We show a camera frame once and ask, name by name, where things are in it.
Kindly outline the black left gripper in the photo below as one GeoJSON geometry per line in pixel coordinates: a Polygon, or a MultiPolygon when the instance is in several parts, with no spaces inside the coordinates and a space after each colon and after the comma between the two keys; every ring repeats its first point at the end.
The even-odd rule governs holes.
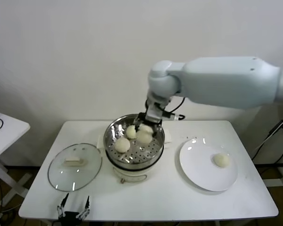
{"type": "Polygon", "coordinates": [[[64,212],[64,207],[67,202],[69,193],[66,194],[66,196],[63,198],[60,205],[57,206],[57,212],[58,212],[58,221],[62,226],[79,226],[82,223],[82,220],[80,218],[86,218],[90,213],[90,197],[88,196],[84,210],[79,212],[71,212],[66,211],[64,212]]]}

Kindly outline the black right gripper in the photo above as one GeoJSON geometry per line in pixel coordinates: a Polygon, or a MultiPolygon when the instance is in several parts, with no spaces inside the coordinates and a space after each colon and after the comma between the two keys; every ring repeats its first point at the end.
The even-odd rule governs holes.
{"type": "Polygon", "coordinates": [[[134,129],[137,132],[141,124],[150,126],[153,129],[152,137],[154,138],[162,130],[162,121],[159,123],[151,122],[145,119],[146,113],[138,113],[133,121],[134,129]]]}

